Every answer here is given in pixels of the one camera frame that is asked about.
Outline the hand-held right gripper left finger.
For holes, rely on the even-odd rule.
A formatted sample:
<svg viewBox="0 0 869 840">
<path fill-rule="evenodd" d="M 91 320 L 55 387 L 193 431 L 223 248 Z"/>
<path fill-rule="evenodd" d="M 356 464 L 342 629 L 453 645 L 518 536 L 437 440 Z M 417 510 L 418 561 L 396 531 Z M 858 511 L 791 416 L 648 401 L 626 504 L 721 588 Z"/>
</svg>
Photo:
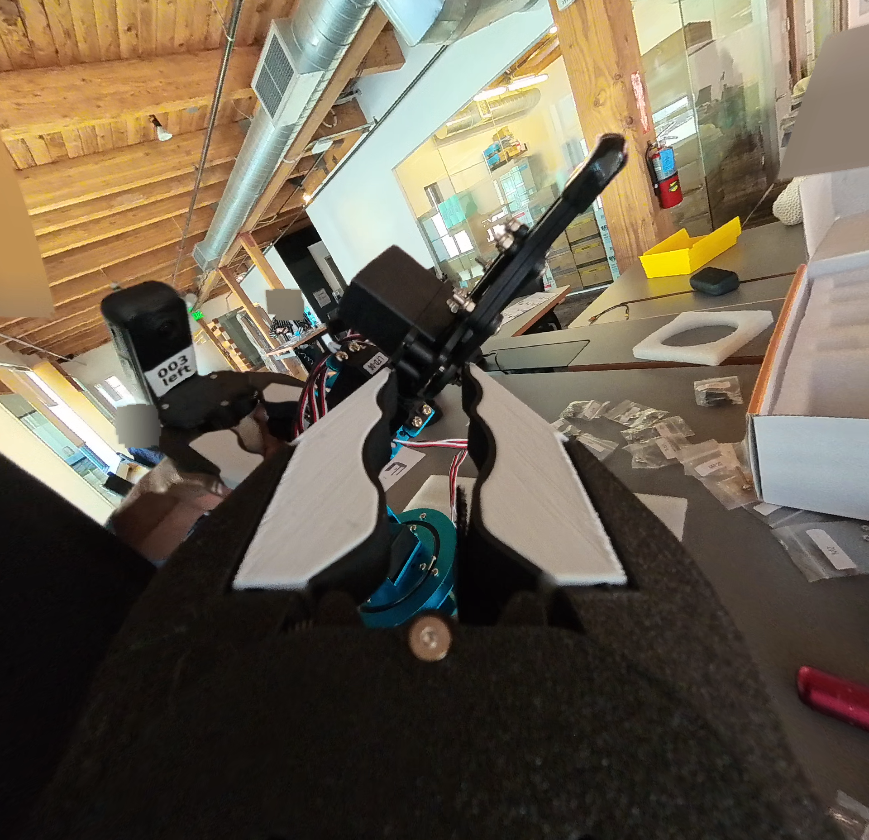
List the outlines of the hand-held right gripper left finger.
<svg viewBox="0 0 869 840">
<path fill-rule="evenodd" d="M 291 445 L 233 589 L 374 591 L 390 530 L 380 473 L 392 453 L 395 373 L 382 370 Z"/>
</svg>

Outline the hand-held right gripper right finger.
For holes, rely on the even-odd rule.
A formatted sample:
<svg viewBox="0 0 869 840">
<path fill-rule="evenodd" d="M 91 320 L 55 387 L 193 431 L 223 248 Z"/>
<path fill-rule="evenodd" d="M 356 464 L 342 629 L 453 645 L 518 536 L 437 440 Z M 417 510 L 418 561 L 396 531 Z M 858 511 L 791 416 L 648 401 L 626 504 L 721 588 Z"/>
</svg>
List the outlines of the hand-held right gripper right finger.
<svg viewBox="0 0 869 840">
<path fill-rule="evenodd" d="M 548 587 L 627 585 L 627 574 L 568 450 L 568 437 L 483 369 L 462 373 L 470 520 L 494 550 Z"/>
</svg>

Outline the blue toy robot arm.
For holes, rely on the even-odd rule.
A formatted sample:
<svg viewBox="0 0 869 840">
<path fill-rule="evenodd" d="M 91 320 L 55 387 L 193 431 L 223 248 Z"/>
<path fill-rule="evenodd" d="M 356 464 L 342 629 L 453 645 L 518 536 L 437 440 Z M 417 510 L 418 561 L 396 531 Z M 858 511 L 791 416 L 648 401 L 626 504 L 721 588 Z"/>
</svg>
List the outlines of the blue toy robot arm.
<svg viewBox="0 0 869 840">
<path fill-rule="evenodd" d="M 555 238 L 592 206 L 626 160 L 625 138 L 601 135 L 536 225 L 511 221 L 504 226 L 496 237 L 498 255 L 471 291 L 437 280 L 396 246 L 354 276 L 330 332 L 356 334 L 387 359 L 397 383 L 393 430 L 408 427 L 410 418 L 446 386 L 462 386 L 467 366 L 480 368 L 482 348 L 499 328 L 508 304 L 540 276 Z M 568 440 L 579 471 L 579 454 L 591 455 Z M 390 538 L 397 546 L 390 551 L 386 579 L 360 606 L 368 627 L 396 627 L 436 611 L 488 624 L 517 593 L 547 595 L 566 588 L 543 585 L 494 551 L 471 524 L 472 496 L 469 501 L 456 498 L 459 525 L 448 527 L 449 539 L 422 523 L 421 509 L 411 513 L 412 520 L 387 512 Z"/>
</svg>

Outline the grey desk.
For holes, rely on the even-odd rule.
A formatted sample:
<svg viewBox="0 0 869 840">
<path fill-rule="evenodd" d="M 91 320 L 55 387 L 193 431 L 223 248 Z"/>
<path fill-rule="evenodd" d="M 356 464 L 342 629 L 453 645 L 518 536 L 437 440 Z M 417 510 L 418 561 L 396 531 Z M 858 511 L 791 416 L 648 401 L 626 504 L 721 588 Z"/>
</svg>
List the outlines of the grey desk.
<svg viewBox="0 0 869 840">
<path fill-rule="evenodd" d="M 791 752 L 743 638 L 678 540 L 579 454 L 629 585 L 520 592 L 492 736 L 451 838 L 842 838 Z"/>
</svg>

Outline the person's left hand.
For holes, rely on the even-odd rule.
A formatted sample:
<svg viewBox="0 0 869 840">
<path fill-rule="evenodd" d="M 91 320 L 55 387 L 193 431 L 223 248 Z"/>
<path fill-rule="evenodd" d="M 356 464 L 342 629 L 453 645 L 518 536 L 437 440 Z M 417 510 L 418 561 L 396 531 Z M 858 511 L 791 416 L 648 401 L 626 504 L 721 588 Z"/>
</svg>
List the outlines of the person's left hand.
<svg viewBox="0 0 869 840">
<path fill-rule="evenodd" d="M 136 483 L 105 528 L 148 562 L 161 566 L 197 522 L 230 494 L 219 477 L 185 472 L 164 458 Z"/>
</svg>

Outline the white foam sheet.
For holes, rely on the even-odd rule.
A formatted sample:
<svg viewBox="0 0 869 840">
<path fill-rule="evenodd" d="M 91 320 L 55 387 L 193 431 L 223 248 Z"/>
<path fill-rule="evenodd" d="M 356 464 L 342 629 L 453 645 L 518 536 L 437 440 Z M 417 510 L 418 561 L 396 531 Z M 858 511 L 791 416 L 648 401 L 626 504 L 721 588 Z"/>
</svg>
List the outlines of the white foam sheet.
<svg viewBox="0 0 869 840">
<path fill-rule="evenodd" d="M 451 513 L 449 489 L 449 478 L 446 475 L 430 476 L 407 503 L 404 511 L 427 509 L 449 516 Z M 678 541 L 682 540 L 688 511 L 687 499 L 642 493 L 636 493 L 635 496 Z"/>
</svg>

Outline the pile of small screw bags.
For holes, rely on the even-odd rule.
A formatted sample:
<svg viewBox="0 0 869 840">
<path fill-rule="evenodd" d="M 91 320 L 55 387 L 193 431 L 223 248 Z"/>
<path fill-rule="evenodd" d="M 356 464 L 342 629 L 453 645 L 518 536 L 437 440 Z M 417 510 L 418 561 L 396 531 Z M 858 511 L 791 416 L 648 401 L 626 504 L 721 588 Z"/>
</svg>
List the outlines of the pile of small screw bags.
<svg viewBox="0 0 869 840">
<path fill-rule="evenodd" d="M 678 414 L 635 400 L 573 400 L 552 422 L 597 459 L 618 450 L 635 470 L 679 465 L 728 511 L 750 512 L 772 532 L 807 581 L 867 576 L 867 521 L 762 502 L 748 460 L 747 439 L 700 440 Z"/>
</svg>

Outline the orange white cardboard box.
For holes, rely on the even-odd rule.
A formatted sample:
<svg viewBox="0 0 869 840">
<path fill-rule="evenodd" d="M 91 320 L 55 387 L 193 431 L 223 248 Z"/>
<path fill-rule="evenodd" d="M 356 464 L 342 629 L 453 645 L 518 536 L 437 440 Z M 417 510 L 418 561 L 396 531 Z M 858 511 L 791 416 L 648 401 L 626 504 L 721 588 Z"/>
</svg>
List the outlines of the orange white cardboard box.
<svg viewBox="0 0 869 840">
<path fill-rule="evenodd" d="M 762 501 L 867 520 L 868 27 L 826 40 L 779 171 L 799 180 L 807 263 L 747 408 Z"/>
</svg>

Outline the person's black shirt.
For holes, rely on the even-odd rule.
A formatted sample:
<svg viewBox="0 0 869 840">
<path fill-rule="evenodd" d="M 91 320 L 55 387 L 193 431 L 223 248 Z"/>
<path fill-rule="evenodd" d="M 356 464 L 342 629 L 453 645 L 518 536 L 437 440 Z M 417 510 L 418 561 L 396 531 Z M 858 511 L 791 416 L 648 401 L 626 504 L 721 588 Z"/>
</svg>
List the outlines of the person's black shirt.
<svg viewBox="0 0 869 840">
<path fill-rule="evenodd" d="M 1 457 L 1 835 L 23 827 L 157 568 Z"/>
</svg>

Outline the yellow plastic tray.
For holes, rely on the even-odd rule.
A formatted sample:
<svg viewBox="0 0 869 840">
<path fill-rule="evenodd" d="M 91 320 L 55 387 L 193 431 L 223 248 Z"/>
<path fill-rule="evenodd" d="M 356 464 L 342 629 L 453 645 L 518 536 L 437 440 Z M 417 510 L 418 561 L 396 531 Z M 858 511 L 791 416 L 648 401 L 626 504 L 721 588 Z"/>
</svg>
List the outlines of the yellow plastic tray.
<svg viewBox="0 0 869 840">
<path fill-rule="evenodd" d="M 690 275 L 735 246 L 741 233 L 736 216 L 710 234 L 691 237 L 688 230 L 675 234 L 646 250 L 639 261 L 648 279 Z"/>
</svg>

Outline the red metal cylinder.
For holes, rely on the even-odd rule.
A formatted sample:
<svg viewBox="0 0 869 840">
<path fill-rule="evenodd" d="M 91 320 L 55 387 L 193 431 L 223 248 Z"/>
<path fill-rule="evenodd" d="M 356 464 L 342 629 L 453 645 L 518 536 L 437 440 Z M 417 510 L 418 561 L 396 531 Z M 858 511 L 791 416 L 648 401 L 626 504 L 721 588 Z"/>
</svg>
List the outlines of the red metal cylinder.
<svg viewBox="0 0 869 840">
<path fill-rule="evenodd" d="M 799 699 L 814 711 L 868 731 L 868 686 L 803 665 L 796 674 Z"/>
</svg>

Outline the red fire extinguisher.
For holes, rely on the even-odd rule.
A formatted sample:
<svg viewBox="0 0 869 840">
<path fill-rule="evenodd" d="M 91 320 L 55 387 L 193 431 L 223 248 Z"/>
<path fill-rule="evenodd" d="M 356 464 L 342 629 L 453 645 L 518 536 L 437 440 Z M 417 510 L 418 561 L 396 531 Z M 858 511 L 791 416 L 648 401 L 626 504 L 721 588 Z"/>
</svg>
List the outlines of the red fire extinguisher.
<svg viewBox="0 0 869 840">
<path fill-rule="evenodd" d="M 649 141 L 646 145 L 646 165 L 660 207 L 673 209 L 680 205 L 683 192 L 673 147 Z"/>
</svg>

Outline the white foam frame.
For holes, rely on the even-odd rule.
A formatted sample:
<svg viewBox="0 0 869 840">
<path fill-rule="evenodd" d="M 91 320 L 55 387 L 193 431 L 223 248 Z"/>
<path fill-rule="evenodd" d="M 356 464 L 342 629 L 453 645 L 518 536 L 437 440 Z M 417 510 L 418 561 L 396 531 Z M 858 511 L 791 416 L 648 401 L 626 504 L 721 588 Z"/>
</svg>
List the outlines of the white foam frame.
<svg viewBox="0 0 869 840">
<path fill-rule="evenodd" d="M 717 367 L 774 324 L 769 310 L 680 313 L 633 349 L 636 359 Z M 701 328 L 725 327 L 728 335 L 695 345 L 673 345 L 674 337 Z"/>
</svg>

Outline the silver spiral ventilation duct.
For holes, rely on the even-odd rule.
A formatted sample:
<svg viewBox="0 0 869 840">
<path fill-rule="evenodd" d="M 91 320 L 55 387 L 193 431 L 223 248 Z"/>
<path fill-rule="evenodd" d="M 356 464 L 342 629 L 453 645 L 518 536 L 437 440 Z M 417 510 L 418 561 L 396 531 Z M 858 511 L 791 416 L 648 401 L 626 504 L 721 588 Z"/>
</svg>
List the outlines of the silver spiral ventilation duct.
<svg viewBox="0 0 869 840">
<path fill-rule="evenodd" d="M 202 272 L 217 269 L 277 172 L 288 179 L 326 110 L 356 73 L 371 48 L 375 8 L 409 47 L 452 44 L 497 20 L 531 9 L 539 0 L 301 0 L 293 16 L 274 20 L 252 87 L 259 109 L 246 132 L 209 230 L 192 254 Z"/>
</svg>

